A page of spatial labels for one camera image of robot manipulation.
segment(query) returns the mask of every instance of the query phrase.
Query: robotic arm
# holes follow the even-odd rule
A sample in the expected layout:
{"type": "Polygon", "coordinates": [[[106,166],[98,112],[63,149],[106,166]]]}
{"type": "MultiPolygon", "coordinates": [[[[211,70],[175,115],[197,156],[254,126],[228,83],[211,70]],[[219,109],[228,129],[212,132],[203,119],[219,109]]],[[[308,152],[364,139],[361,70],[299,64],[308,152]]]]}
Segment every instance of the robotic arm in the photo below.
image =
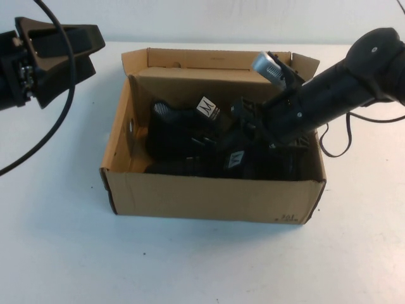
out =
{"type": "Polygon", "coordinates": [[[254,129],[245,136],[271,147],[286,146],[359,106],[405,105],[405,47],[393,28],[362,36],[346,58],[305,83],[271,53],[261,53],[252,66],[283,91],[264,104],[238,100],[232,113],[243,130],[254,129]]]}
{"type": "MultiPolygon", "coordinates": [[[[0,110],[35,97],[41,108],[69,88],[68,56],[52,23],[16,18],[15,31],[0,34],[0,110]]],[[[97,25],[63,25],[76,64],[76,83],[95,74],[89,55],[105,46],[97,25]]]]}

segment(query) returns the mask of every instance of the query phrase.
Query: white wall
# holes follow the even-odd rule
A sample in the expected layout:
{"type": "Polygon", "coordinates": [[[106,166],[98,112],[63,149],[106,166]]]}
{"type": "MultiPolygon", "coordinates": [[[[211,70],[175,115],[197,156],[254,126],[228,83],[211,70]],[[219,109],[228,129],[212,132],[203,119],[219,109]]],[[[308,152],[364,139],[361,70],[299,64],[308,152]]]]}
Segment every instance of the white wall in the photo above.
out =
{"type": "MultiPolygon", "coordinates": [[[[107,41],[351,43],[377,27],[405,39],[395,0],[45,0],[62,23],[98,24],[107,41]]],[[[30,0],[1,0],[13,18],[47,20],[30,0]]]]}

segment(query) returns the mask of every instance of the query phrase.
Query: cardboard box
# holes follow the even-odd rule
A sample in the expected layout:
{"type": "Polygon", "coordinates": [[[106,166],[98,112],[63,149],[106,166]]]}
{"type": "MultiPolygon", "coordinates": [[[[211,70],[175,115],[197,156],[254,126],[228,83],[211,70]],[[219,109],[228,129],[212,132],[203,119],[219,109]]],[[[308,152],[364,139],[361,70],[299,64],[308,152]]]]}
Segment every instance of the cardboard box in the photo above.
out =
{"type": "MultiPolygon", "coordinates": [[[[315,133],[310,135],[311,148],[302,163],[302,180],[297,182],[143,173],[153,162],[144,143],[154,98],[178,107],[195,106],[202,93],[221,101],[220,108],[240,96],[263,102],[278,91],[251,70],[257,54],[141,49],[122,55],[128,77],[100,168],[116,214],[291,224],[308,221],[326,183],[315,133]]],[[[318,68],[318,60],[277,54],[305,80],[318,68]]]]}

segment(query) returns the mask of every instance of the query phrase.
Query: white surface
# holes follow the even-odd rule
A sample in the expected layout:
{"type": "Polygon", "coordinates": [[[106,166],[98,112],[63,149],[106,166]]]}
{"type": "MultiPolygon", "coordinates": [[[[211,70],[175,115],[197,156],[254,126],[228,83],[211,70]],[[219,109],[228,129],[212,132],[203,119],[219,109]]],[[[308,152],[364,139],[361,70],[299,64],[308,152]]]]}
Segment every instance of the white surface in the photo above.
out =
{"type": "MultiPolygon", "coordinates": [[[[146,46],[291,50],[319,58],[320,71],[348,49],[107,43],[58,133],[0,178],[1,303],[405,303],[405,122],[353,119],[352,148],[325,158],[327,188],[304,226],[113,215],[98,167],[125,77],[120,54],[146,46]]],[[[0,113],[0,167],[43,136],[65,98],[0,113]]],[[[344,120],[331,128],[325,144],[338,152],[344,120]]]]}
{"type": "MultiPolygon", "coordinates": [[[[62,23],[98,24],[106,41],[352,44],[377,27],[405,36],[396,0],[44,2],[62,23]]],[[[3,0],[0,7],[0,32],[14,29],[15,16],[48,22],[33,1],[3,0]]]]}

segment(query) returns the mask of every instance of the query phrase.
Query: black wire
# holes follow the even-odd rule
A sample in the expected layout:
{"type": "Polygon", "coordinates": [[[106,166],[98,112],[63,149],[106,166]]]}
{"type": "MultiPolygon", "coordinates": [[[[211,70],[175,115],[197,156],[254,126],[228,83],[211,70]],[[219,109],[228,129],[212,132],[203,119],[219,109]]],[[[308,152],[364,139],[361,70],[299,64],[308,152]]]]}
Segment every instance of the black wire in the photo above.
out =
{"type": "Polygon", "coordinates": [[[397,117],[397,118],[393,118],[393,119],[388,119],[388,120],[377,120],[377,119],[372,119],[372,118],[368,118],[368,117],[364,117],[352,112],[346,113],[346,129],[347,129],[347,138],[348,138],[348,142],[347,142],[347,146],[346,149],[341,152],[341,154],[339,155],[333,155],[331,153],[329,153],[325,146],[323,145],[323,138],[325,137],[326,133],[329,131],[329,123],[327,123],[327,129],[326,131],[322,134],[322,136],[319,138],[319,144],[321,147],[322,152],[324,152],[327,156],[332,157],[332,158],[337,158],[342,156],[344,153],[346,153],[350,146],[352,145],[352,129],[351,129],[351,124],[350,124],[350,116],[356,117],[358,119],[362,119],[365,120],[367,122],[373,122],[375,124],[391,124],[392,122],[399,122],[401,120],[405,119],[405,115],[401,116],[401,117],[397,117]]]}
{"type": "Polygon", "coordinates": [[[58,19],[55,17],[55,15],[52,13],[52,11],[41,1],[41,0],[34,0],[35,3],[38,4],[38,6],[44,11],[44,13],[51,19],[52,23],[56,27],[56,30],[58,30],[59,34],[62,35],[62,41],[63,44],[65,45],[65,48],[68,53],[68,59],[69,59],[69,67],[70,67],[70,87],[69,87],[69,94],[68,98],[66,100],[65,107],[63,108],[61,115],[59,116],[58,120],[55,122],[51,130],[26,154],[24,154],[21,158],[17,159],[15,162],[13,162],[11,165],[8,165],[7,167],[3,168],[0,170],[0,176],[10,172],[17,166],[21,165],[23,162],[28,160],[32,155],[34,155],[38,150],[40,150],[47,142],[50,140],[50,138],[55,134],[55,132],[59,129],[63,121],[65,120],[70,106],[72,105],[73,101],[73,96],[75,94],[75,84],[76,84],[76,64],[75,64],[75,58],[73,55],[73,50],[72,46],[70,45],[68,36],[66,35],[65,30],[63,30],[62,25],[58,21],[58,19]]]}
{"type": "Polygon", "coordinates": [[[402,9],[402,12],[404,13],[404,15],[405,15],[405,8],[404,8],[404,6],[402,5],[402,3],[401,2],[399,2],[399,0],[397,0],[397,3],[399,4],[399,6],[401,7],[401,9],[402,9]]]}

